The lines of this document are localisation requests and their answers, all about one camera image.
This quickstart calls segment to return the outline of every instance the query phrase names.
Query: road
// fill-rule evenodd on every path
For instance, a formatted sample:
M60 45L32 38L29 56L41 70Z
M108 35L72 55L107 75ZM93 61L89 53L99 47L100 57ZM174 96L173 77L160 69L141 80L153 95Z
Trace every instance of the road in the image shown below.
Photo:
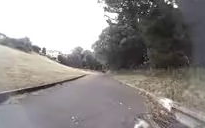
M145 111L136 90L97 74L0 104L0 128L133 128Z

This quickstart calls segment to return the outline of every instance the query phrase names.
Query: hill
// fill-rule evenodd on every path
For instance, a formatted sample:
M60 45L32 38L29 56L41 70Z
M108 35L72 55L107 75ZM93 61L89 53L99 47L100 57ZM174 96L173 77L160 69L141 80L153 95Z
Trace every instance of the hill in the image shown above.
M0 45L0 91L38 86L85 74L35 53Z

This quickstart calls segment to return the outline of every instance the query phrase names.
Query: overcast sky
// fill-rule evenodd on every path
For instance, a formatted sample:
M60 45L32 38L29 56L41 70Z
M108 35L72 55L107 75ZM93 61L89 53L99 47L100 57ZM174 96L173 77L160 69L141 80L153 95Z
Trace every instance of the overcast sky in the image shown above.
M0 32L70 51L90 49L107 26L97 0L0 0Z

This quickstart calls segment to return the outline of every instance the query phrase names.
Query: road edge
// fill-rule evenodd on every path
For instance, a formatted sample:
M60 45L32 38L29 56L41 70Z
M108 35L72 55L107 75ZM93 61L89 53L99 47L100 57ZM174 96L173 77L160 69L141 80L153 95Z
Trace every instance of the road edge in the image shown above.
M175 102L175 101L173 101L171 99L164 98L164 97L157 97L154 94L152 94L152 93L150 93L150 92L148 92L148 91L146 91L144 89L138 88L138 87L136 87L136 86L134 86L134 85L132 85L130 83L121 81L121 80L119 80L117 78L114 78L114 77L113 77L113 79L115 79L116 81L120 82L121 84L127 85L127 86L129 86L131 88L134 88L134 89L138 90L140 93L143 93L144 95L149 96L150 98L156 100L157 103L161 104L164 107L165 107L165 104L162 104L162 101L168 100L168 101L171 102L171 104L170 104L171 110L177 110L181 114L183 114L185 116L188 116L189 118L198 120L201 123L205 123L205 113L203 113L203 112L200 112L200 111L197 111L197 110L187 109L187 108L183 107L182 105L180 105L180 103ZM190 126L190 124L184 124L184 125L188 126L189 128L194 128L194 126L195 126L194 124L191 124L191 126Z
M0 92L0 103L6 101L10 96L24 94L24 93L30 93L30 92L34 92L34 91L38 91L38 90L42 90L42 89L47 89L47 88L56 86L58 84L62 84L65 82L80 79L80 78L85 77L87 75L89 75L89 74L79 75L77 77L69 78L69 79L66 79L63 81L53 82L50 84L43 84L43 85L39 85L39 86L35 86L35 87L25 87L25 88L13 89L13 90L8 90L8 91L2 91L2 92Z

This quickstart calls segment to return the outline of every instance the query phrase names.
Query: grassy slope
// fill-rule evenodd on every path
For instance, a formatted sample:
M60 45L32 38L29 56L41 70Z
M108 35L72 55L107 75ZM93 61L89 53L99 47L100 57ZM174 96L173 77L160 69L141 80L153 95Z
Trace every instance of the grassy slope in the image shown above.
M37 54L0 45L0 91L38 86L85 74Z
M205 69L125 71L114 77L205 112Z

